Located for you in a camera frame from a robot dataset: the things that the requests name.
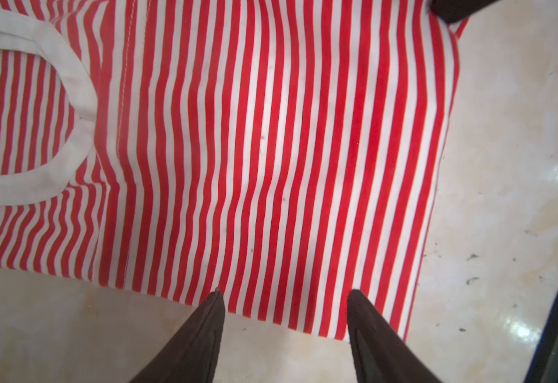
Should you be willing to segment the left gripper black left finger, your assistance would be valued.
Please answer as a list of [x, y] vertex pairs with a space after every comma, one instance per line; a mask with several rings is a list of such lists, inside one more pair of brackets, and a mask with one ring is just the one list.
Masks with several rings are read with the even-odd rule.
[[133, 382], [212, 382], [226, 317], [223, 294], [215, 290], [181, 325]]

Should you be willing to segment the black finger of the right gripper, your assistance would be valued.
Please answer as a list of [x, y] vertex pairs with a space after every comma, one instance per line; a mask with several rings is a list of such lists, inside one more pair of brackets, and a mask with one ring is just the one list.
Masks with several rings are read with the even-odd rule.
[[469, 18], [498, 0], [432, 0], [430, 11], [446, 23], [456, 23]]

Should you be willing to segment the red white striped tank top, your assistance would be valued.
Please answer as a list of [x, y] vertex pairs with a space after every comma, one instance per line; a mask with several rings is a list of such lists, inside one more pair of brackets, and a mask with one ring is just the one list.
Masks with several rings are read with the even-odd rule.
[[408, 332], [462, 26], [427, 1], [0, 1], [0, 267]]

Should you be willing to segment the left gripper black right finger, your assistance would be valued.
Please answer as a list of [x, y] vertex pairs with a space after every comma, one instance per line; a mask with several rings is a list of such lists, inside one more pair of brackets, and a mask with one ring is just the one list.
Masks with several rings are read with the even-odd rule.
[[357, 381], [439, 381], [360, 290], [349, 293], [347, 324]]

